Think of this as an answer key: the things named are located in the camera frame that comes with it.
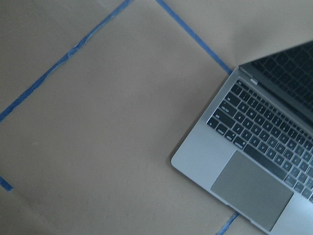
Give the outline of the grey laptop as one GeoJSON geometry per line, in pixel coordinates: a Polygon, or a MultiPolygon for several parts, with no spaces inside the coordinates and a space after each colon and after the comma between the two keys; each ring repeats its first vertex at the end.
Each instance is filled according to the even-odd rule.
{"type": "Polygon", "coordinates": [[[239,65],[171,163],[264,233],[312,234],[312,42],[239,65]]]}

